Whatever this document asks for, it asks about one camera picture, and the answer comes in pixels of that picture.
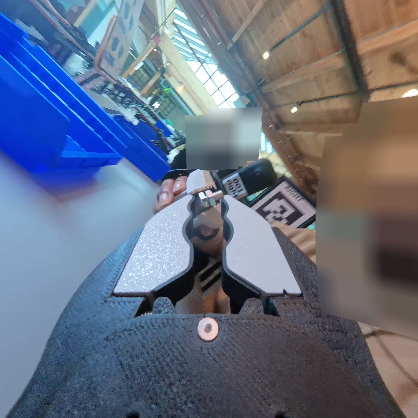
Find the black white banner stand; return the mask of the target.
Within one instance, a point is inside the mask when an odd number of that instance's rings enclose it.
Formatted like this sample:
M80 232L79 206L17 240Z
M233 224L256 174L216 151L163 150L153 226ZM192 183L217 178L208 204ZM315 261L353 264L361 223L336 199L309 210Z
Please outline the black white banner stand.
M315 203L284 175L248 206L267 222L280 222L292 228L309 229L316 222Z

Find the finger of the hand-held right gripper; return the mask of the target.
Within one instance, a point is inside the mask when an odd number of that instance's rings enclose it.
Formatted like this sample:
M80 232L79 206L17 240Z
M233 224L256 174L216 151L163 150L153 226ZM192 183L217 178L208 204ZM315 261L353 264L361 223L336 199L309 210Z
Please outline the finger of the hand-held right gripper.
M187 195L196 195L203 192L206 196L214 196L216 191L216 183L208 170L194 170L187 178Z

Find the cardboard sign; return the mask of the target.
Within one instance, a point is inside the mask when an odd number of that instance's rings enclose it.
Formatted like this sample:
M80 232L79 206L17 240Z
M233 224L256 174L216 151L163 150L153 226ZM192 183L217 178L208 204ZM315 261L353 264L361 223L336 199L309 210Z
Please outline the cardboard sign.
M113 16L97 50L94 69L110 83L118 83L138 27L143 0L124 0L118 16Z

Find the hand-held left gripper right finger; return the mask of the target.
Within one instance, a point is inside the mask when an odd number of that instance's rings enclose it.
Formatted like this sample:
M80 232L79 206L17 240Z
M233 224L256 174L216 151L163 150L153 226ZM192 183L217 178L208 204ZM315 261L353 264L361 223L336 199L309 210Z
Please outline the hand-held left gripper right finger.
M270 224L231 196L222 198L229 229L222 263L234 283L263 298L300 296L302 291Z

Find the person's beige hoodie torso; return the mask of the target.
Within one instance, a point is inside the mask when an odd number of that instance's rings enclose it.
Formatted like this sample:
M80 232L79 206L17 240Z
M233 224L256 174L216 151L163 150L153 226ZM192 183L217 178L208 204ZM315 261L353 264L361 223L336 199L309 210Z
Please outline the person's beige hoodie torso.
M293 228L278 221L269 222L272 229L280 231L316 265L316 234L310 229ZM370 324L350 321L362 335L378 372L378 381L391 393L405 417L417 417L417 338L404 336Z

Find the blue plastic bin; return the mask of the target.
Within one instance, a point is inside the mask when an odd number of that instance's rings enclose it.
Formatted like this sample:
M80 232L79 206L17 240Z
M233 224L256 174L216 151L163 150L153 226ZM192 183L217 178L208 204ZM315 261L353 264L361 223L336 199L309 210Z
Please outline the blue plastic bin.
M59 184L118 164L127 146L114 120L25 31L0 23L1 152Z
M152 181L162 180L171 167L167 155L157 146L156 132L143 120L137 125L123 115L114 116L114 120L126 134L119 137L127 146L123 156Z

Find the person's right hand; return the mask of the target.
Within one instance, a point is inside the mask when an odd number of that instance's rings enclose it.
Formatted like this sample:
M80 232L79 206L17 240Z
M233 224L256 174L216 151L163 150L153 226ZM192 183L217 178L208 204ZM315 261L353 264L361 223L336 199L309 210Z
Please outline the person's right hand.
M162 182L156 195L156 202L153 206L153 214L157 214L165 207L171 205L175 197L186 190L188 176L178 176L175 179L166 179Z

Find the silver hex bolt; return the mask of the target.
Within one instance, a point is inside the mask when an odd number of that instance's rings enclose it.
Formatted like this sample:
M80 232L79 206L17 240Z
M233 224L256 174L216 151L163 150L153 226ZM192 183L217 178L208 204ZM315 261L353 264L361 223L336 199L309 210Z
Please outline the silver hex bolt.
M223 191L206 190L197 194L197 205L199 211L203 212L216 206L217 202L223 197Z

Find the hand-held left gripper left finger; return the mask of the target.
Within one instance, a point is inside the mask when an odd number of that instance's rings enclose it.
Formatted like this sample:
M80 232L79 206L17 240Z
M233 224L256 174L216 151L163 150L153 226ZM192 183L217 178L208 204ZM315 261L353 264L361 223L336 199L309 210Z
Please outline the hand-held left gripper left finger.
M194 196L186 195L154 215L139 238L113 295L181 299L194 285L194 249L186 235Z

